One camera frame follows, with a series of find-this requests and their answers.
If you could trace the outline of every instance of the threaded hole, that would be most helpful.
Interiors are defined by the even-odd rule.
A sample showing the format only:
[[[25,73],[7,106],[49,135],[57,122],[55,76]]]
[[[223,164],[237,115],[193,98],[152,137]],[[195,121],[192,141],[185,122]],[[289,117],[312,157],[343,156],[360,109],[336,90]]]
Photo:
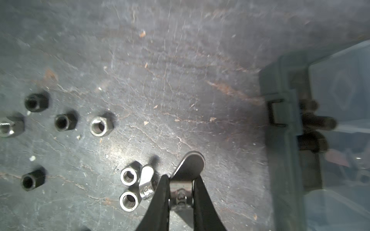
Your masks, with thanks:
[[[34,99],[27,100],[26,101],[26,107],[30,108],[30,109],[36,108],[37,107],[37,101],[34,100]]]
[[[23,187],[24,188],[31,188],[33,185],[33,180],[29,176],[23,178]]]
[[[103,121],[97,120],[96,122],[93,122],[92,127],[97,134],[100,134],[104,131],[105,125]]]
[[[1,122],[0,124],[0,132],[3,134],[7,134],[10,131],[10,124],[6,121]]]
[[[55,125],[57,128],[59,129],[64,129],[67,127],[67,119],[64,117],[64,116],[61,116],[59,117],[56,121],[55,121]]]
[[[126,195],[124,198],[123,198],[123,205],[126,207],[126,208],[133,208],[136,204],[136,201],[135,201],[135,198],[131,195]]]
[[[125,182],[130,183],[134,180],[135,176],[131,171],[127,171],[123,174],[123,179]]]

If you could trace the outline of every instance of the gray work surface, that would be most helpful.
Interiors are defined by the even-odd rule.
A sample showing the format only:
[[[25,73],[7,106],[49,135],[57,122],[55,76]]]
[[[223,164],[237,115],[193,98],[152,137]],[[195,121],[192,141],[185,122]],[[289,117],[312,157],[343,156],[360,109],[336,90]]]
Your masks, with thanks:
[[[170,174],[190,150],[228,230],[274,230],[258,71],[290,50],[367,38],[367,0],[3,0],[0,108],[25,132],[0,140],[1,230],[134,230],[118,203],[133,160]],[[46,91],[50,107],[23,100]],[[54,116],[75,110],[76,130]],[[103,138],[96,115],[113,118]],[[20,177],[38,165],[41,187]],[[190,230],[171,214],[170,230]]]

